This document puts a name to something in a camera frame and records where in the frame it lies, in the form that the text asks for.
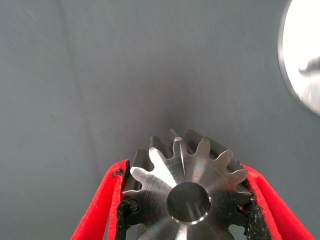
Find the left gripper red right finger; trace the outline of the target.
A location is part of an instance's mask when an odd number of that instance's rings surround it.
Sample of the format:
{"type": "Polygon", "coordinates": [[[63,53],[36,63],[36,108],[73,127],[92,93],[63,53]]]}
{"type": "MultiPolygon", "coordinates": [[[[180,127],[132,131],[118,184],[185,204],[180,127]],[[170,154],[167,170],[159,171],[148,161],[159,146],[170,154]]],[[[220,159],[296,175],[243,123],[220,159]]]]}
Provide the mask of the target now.
{"type": "Polygon", "coordinates": [[[252,193],[252,200],[240,209],[247,217],[244,235],[248,240],[313,240],[264,176],[242,164],[247,170],[244,186],[252,193]]]}

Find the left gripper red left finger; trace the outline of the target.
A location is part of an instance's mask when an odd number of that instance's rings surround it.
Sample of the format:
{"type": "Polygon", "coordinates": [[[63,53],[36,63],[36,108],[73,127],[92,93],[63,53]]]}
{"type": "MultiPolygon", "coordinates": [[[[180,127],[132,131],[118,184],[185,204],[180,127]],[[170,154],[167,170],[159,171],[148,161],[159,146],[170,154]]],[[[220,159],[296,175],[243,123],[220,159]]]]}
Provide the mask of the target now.
{"type": "Polygon", "coordinates": [[[113,164],[104,175],[72,240],[124,240],[129,228],[126,217],[138,210],[133,200],[124,200],[122,190],[130,173],[129,160],[113,164]]]}

